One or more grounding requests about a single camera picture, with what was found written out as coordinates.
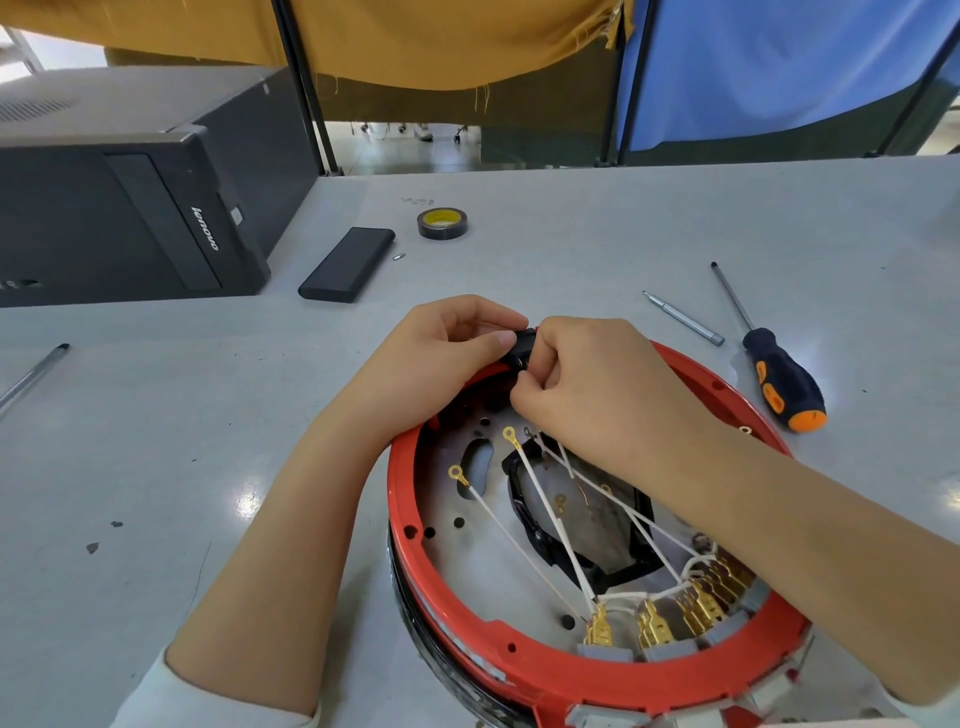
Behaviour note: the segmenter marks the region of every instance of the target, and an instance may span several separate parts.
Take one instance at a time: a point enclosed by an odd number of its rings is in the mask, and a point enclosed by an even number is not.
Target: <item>black power bank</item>
[[[350,228],[298,292],[311,301],[353,303],[395,237],[383,228]]]

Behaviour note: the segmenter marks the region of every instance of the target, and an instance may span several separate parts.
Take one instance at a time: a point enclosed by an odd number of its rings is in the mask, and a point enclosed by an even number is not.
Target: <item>computer vent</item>
[[[0,99],[0,124],[38,119],[61,109],[69,109],[71,106],[73,104],[69,101],[49,99]]]

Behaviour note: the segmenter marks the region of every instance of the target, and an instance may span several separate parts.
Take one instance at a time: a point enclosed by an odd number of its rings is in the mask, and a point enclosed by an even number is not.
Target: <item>small screw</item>
[[[710,553],[713,549],[713,541],[706,533],[695,533],[692,541],[693,550],[699,554]]]

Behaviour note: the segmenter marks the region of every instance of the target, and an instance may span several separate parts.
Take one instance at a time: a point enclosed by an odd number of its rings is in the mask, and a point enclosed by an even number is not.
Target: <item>electrical tape roll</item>
[[[453,240],[467,232],[467,214],[456,207],[433,207],[417,216],[417,230],[430,240]]]

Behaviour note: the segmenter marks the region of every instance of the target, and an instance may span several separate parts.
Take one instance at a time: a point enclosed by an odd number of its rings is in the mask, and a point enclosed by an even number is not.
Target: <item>table surface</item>
[[[320,180],[259,296],[3,309],[0,391],[74,350],[0,413],[2,722],[107,725],[307,423],[410,306],[458,293],[534,322],[629,319],[759,404],[717,260],[823,388],[830,423],[785,435],[795,455],[960,542],[958,176],[960,157]],[[468,213],[466,236],[417,235],[439,205]],[[405,257],[356,304],[299,298],[354,225],[392,228]],[[471,728],[396,613],[385,466],[361,501],[323,722]]]

